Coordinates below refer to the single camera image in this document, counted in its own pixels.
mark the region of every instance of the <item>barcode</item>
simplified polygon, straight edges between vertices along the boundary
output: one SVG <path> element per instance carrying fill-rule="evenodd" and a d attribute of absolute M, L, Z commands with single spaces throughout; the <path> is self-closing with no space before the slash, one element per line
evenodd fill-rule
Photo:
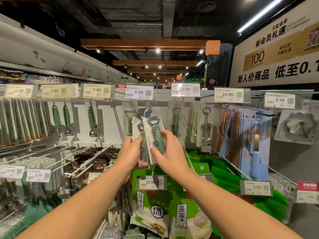
<path fill-rule="evenodd" d="M 105 93 L 105 94 L 108 94 L 108 93 L 110 93 L 110 88 L 108 87 L 108 88 L 104 88 L 104 91 L 103 91 L 103 93 Z"/>
<path fill-rule="evenodd" d="M 236 92 L 236 98 L 242 98 L 242 92 Z"/>
<path fill-rule="evenodd" d="M 199 88 L 198 87 L 193 87 L 193 93 L 198 93 L 199 92 Z"/>
<path fill-rule="evenodd" d="M 67 88 L 61 88 L 61 94 L 67 94 L 68 89 Z"/>
<path fill-rule="evenodd" d="M 145 96 L 151 96 L 152 95 L 152 91 L 151 90 L 146 90 L 145 91 Z"/>
<path fill-rule="evenodd" d="M 294 99 L 293 98 L 288 98 L 287 99 L 287 104 L 293 104 L 294 103 Z"/>

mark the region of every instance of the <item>black ceiling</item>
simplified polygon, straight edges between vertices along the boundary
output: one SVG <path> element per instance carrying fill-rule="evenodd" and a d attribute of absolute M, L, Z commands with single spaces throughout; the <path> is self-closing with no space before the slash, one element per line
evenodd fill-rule
<path fill-rule="evenodd" d="M 3 1 L 0 2 L 0 13 L 113 66 L 113 59 L 200 60 L 202 57 L 197 52 L 179 51 L 160 55 L 155 52 L 105 51 L 98 55 L 80 47 L 80 38 L 205 39 L 236 44 L 278 12 L 283 9 L 286 12 L 302 0 L 283 0 L 239 36 L 237 30 L 272 1 Z M 203 67 L 192 68 L 189 77 L 202 75 Z"/>

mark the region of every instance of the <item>orange aisle number sign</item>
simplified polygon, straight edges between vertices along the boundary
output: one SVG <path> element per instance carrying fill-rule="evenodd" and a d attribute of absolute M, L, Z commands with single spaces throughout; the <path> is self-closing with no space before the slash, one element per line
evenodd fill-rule
<path fill-rule="evenodd" d="M 206 55 L 219 55 L 220 40 L 208 40 L 206 43 Z"/>

